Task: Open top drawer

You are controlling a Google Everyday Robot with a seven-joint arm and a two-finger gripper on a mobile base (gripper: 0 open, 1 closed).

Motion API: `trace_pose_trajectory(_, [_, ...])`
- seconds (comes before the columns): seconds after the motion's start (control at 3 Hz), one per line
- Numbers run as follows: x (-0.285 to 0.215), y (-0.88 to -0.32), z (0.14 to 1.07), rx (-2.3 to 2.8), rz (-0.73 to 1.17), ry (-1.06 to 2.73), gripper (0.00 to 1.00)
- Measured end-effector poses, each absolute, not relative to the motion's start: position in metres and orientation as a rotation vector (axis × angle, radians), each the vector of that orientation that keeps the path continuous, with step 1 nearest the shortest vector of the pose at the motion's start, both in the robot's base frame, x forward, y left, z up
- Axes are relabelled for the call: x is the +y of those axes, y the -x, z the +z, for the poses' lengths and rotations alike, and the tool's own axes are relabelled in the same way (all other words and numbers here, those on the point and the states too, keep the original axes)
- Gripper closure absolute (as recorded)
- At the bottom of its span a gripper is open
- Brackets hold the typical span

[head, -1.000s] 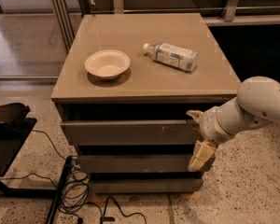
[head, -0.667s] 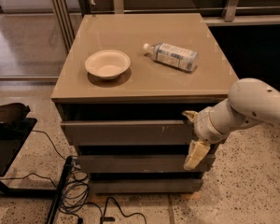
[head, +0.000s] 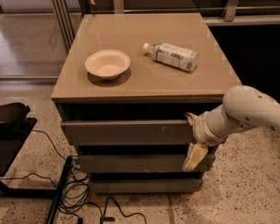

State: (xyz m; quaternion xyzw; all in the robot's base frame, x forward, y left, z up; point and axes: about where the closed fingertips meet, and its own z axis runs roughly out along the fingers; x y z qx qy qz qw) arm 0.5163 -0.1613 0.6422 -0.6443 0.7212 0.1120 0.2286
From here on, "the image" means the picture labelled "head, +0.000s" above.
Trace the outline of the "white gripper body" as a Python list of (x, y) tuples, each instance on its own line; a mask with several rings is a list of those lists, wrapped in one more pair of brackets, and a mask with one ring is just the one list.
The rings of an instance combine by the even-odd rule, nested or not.
[(225, 137), (217, 136), (207, 123), (208, 111), (196, 117), (192, 124), (193, 137), (201, 145), (214, 147), (225, 142)]

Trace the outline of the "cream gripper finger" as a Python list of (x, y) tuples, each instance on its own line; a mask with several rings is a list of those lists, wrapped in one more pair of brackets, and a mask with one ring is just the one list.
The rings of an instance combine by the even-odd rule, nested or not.
[(186, 112), (185, 117), (187, 118), (189, 125), (193, 125), (194, 121), (197, 118), (197, 116), (195, 114), (190, 113), (190, 112)]
[(187, 157), (184, 160), (183, 171), (192, 172), (208, 153), (208, 146), (190, 144)]

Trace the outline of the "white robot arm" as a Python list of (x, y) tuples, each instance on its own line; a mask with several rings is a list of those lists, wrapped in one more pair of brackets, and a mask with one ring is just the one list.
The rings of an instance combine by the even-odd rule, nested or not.
[(226, 91), (217, 108), (199, 116), (187, 112), (186, 117), (192, 127), (193, 141), (183, 164), (185, 172), (193, 171), (208, 148), (224, 143), (231, 134), (255, 127), (267, 127), (280, 133), (280, 104), (249, 86), (235, 86)]

